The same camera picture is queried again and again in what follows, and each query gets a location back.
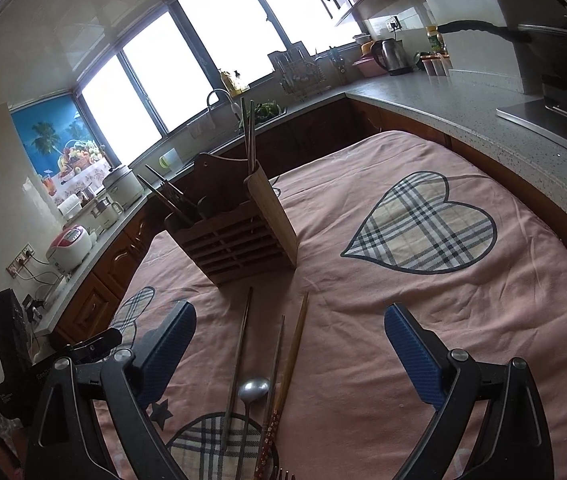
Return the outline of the dark wooden chopstick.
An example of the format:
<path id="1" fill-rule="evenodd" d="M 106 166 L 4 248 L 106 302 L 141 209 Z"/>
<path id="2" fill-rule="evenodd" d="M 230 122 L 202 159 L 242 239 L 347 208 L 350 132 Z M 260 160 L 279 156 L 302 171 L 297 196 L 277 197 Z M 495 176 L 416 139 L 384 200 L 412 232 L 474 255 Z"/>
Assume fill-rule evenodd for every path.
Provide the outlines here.
<path id="1" fill-rule="evenodd" d="M 248 296 L 246 296 L 245 307 L 240 325 L 239 338 L 238 338 L 238 342 L 236 343 L 236 352 L 234 352 L 232 379 L 228 392 L 224 418 L 222 419 L 222 434 L 221 434 L 221 447 L 220 447 L 221 455 L 225 454 L 227 450 L 230 425 L 231 425 L 230 418 L 234 407 L 234 402 L 236 402 L 236 400 L 234 400 L 234 396 L 236 395 L 236 386 L 238 385 L 239 373 L 240 373 L 244 344 L 245 344 L 245 334 L 246 334 L 246 329 L 248 328 L 248 318 L 250 317 L 253 296 L 254 296 L 254 287 L 250 286 L 248 288 Z"/>

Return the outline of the metal spoon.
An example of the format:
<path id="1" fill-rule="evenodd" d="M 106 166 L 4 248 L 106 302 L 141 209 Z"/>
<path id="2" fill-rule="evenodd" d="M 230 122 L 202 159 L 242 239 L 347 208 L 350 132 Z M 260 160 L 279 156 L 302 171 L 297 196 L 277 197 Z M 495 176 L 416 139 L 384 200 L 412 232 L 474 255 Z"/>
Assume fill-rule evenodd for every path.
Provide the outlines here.
<path id="1" fill-rule="evenodd" d="M 244 405 L 244 421 L 241 431 L 238 459 L 236 460 L 236 480 L 242 479 L 242 469 L 245 457 L 246 441 L 248 441 L 248 426 L 250 426 L 251 411 L 253 405 L 266 398 L 269 393 L 270 382 L 264 377 L 255 377 L 247 380 L 239 388 L 238 398 Z"/>

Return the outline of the patterned red chopstick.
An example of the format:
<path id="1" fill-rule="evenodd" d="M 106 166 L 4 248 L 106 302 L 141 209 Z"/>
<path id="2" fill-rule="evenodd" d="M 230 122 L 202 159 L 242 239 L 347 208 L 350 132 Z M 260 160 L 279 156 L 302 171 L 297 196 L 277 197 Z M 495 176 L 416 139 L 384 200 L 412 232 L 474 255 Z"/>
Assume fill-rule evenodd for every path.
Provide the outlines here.
<path id="1" fill-rule="evenodd" d="M 270 424 L 270 418 L 272 412 L 274 411 L 274 396 L 276 395 L 276 385 L 278 377 L 278 368 L 281 359 L 281 350 L 283 344 L 283 338 L 285 338 L 285 315 L 281 315 L 279 333 L 277 337 L 276 350 L 274 350 L 274 359 L 272 360 L 270 376 L 269 376 L 269 393 L 267 394 L 266 408 L 264 412 L 264 423 L 262 424 L 262 434 L 260 435 L 259 447 L 257 452 L 257 458 L 255 461 L 255 467 L 253 471 L 253 479 L 260 479 L 262 477 L 262 450 L 265 448 L 265 440 L 267 436 L 267 430 Z"/>

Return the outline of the light wooden chopstick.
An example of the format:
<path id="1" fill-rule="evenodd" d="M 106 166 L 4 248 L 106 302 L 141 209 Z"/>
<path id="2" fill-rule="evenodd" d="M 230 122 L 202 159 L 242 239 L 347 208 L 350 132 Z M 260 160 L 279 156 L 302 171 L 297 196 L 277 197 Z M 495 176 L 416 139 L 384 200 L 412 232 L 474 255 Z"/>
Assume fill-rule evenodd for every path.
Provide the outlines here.
<path id="1" fill-rule="evenodd" d="M 285 362 L 285 374 L 283 374 L 281 388 L 279 390 L 277 400 L 274 402 L 274 411 L 281 415 L 285 407 L 285 400 L 287 400 L 288 392 L 291 386 L 292 377 L 294 374 L 295 364 L 297 364 L 297 357 L 299 356 L 301 340 L 303 337 L 305 321 L 309 307 L 309 292 L 303 295 L 302 305 L 300 308 L 299 316 L 297 317 L 297 325 L 293 338 L 290 344 L 287 362 Z"/>

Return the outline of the kitchen faucet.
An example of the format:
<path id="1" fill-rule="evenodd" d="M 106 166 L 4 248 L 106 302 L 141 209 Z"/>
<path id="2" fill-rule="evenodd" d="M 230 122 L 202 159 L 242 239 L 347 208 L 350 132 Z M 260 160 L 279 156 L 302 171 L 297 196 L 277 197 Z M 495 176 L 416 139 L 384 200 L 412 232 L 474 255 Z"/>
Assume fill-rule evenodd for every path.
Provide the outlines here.
<path id="1" fill-rule="evenodd" d="M 242 122 L 241 107 L 233 99 L 230 92 L 224 88 L 213 88 L 206 96 L 206 110 L 212 115 L 213 110 L 217 110 L 222 106 L 228 106 L 233 118 L 236 119 L 238 125 Z"/>

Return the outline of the red white rice cooker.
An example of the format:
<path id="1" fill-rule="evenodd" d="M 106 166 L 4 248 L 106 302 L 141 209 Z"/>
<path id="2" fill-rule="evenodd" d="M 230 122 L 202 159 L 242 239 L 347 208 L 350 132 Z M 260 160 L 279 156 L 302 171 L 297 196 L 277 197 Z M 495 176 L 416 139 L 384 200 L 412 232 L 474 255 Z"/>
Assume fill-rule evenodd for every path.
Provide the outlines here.
<path id="1" fill-rule="evenodd" d="M 80 224 L 74 224 L 52 240 L 46 258 L 56 270 L 69 274 L 82 264 L 91 248 L 92 239 L 88 231 Z"/>

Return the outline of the small white electric pot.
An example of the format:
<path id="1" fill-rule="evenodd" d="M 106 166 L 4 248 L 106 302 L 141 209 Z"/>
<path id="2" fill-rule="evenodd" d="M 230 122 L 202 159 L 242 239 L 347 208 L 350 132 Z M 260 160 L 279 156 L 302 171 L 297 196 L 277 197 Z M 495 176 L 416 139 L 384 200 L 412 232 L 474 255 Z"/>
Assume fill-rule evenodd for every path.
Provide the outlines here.
<path id="1" fill-rule="evenodd" d="M 90 214 L 102 231 L 114 226 L 123 212 L 123 207 L 119 203 L 112 202 L 108 197 L 97 200 L 90 210 Z"/>

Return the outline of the wooden utensil holder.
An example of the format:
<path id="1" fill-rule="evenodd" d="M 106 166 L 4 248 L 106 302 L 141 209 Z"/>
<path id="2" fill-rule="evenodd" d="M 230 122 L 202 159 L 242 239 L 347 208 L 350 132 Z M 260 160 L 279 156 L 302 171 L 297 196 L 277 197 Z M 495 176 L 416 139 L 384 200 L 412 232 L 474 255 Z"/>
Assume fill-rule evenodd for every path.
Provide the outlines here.
<path id="1" fill-rule="evenodd" d="M 187 226 L 175 212 L 167 233 L 217 286 L 297 266 L 299 241 L 258 162 L 202 153 L 194 160 L 196 208 Z"/>

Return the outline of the pink tablecloth with hearts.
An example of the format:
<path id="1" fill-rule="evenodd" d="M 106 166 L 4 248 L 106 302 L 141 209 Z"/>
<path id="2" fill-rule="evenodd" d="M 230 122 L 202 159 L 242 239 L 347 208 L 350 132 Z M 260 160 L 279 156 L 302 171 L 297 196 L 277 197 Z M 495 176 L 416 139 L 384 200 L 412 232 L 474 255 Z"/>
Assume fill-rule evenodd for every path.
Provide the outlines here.
<path id="1" fill-rule="evenodd" d="M 391 304 L 474 359 L 530 364 L 553 464 L 567 478 L 567 248 L 529 208 L 460 156 L 389 131 L 278 179 L 299 239 L 293 270 L 215 286 L 167 233 L 142 260 L 113 323 L 126 342 L 179 300 L 196 331 L 155 428 L 191 479 L 236 473 L 244 412 L 221 424 L 248 288 L 254 296 L 238 382 L 269 373 L 281 315 L 290 348 L 309 307 L 277 437 L 300 479 L 388 479 L 432 416 L 384 332 Z"/>

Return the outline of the tropical beach poster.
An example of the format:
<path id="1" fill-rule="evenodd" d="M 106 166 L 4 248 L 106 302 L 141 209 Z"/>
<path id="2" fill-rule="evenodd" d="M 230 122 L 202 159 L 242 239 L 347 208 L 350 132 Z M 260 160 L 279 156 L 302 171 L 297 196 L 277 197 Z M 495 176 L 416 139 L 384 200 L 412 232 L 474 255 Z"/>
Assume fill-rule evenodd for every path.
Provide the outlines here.
<path id="1" fill-rule="evenodd" d="M 98 191 L 111 169 L 71 96 L 22 107 L 11 118 L 35 174 L 56 206 Z"/>

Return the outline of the green leafy vegetables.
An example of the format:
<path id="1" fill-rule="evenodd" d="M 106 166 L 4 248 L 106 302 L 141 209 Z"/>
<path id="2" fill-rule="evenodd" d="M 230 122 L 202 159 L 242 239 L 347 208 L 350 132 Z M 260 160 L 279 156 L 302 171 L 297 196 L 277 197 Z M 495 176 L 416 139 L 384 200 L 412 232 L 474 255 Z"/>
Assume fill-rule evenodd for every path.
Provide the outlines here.
<path id="1" fill-rule="evenodd" d="M 254 112 L 256 124 L 261 124 L 279 116 L 282 113 L 282 108 L 276 102 L 269 101 L 256 104 Z"/>

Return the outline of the dish drying rack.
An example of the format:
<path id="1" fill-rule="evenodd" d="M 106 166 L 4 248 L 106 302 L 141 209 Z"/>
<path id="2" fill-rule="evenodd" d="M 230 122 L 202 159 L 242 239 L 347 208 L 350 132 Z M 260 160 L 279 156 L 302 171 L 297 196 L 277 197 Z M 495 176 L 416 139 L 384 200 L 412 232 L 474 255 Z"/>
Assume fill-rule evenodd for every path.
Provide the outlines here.
<path id="1" fill-rule="evenodd" d="M 268 58 L 283 91 L 294 100 L 305 101 L 330 88 L 323 70 L 300 41 L 289 50 L 269 53 Z"/>

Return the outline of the pink plastic basin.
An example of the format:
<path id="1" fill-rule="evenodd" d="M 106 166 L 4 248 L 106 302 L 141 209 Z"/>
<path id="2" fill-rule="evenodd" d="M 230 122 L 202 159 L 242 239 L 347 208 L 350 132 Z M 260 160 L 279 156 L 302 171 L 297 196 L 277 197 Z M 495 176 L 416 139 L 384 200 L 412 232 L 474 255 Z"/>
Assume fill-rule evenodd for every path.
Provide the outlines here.
<path id="1" fill-rule="evenodd" d="M 364 56 L 353 63 L 356 70 L 361 72 L 364 78 L 375 78 L 387 74 L 387 70 L 381 67 L 374 58 Z"/>

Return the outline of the steel electric kettle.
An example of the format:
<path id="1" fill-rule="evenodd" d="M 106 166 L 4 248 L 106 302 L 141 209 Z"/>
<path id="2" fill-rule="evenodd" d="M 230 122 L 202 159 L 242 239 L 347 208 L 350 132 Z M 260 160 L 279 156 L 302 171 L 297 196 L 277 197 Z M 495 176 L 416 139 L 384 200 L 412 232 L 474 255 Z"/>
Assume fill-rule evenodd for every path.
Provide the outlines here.
<path id="1" fill-rule="evenodd" d="M 371 46 L 370 54 L 376 63 L 392 76 L 413 71 L 402 40 L 389 38 L 375 41 Z"/>

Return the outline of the wall power outlet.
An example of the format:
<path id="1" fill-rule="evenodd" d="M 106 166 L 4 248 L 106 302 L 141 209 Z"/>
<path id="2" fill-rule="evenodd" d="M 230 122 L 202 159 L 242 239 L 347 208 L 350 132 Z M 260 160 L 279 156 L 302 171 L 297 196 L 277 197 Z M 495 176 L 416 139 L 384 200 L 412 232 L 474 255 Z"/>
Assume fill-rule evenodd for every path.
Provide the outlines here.
<path id="1" fill-rule="evenodd" d="M 16 278 L 21 270 L 26 267 L 29 260 L 35 255 L 34 248 L 31 244 L 26 244 L 15 258 L 6 266 L 6 272 L 11 278 Z"/>

